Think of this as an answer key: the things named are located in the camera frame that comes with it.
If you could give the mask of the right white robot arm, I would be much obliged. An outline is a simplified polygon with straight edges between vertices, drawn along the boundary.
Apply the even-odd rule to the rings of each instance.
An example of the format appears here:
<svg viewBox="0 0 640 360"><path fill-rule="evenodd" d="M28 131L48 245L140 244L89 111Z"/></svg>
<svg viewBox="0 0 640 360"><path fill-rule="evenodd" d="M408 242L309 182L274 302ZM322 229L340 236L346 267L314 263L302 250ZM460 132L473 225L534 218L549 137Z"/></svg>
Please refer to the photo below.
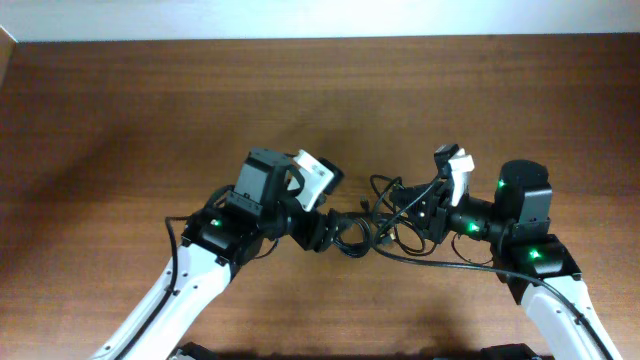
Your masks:
<svg viewBox="0 0 640 360"><path fill-rule="evenodd" d="M488 242L492 271L554 358L619 358L580 268L549 231L552 187L547 168L530 160L506 162L491 202L470 196L471 166L449 162L441 169L430 184L392 191L391 203L436 244L450 232Z"/></svg>

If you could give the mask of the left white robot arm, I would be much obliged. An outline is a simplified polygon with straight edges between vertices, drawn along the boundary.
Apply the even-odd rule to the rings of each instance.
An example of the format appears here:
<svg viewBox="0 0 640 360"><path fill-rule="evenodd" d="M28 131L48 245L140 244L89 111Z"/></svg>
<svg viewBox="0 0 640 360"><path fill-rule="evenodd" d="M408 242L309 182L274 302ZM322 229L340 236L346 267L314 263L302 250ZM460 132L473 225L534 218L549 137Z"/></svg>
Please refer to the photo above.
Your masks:
<svg viewBox="0 0 640 360"><path fill-rule="evenodd" d="M291 237L303 250L323 252L338 232L335 213L318 208L343 179L325 158L266 148L248 153L233 185L170 231L163 273L95 359L167 359L199 314L260 257L265 240Z"/></svg>

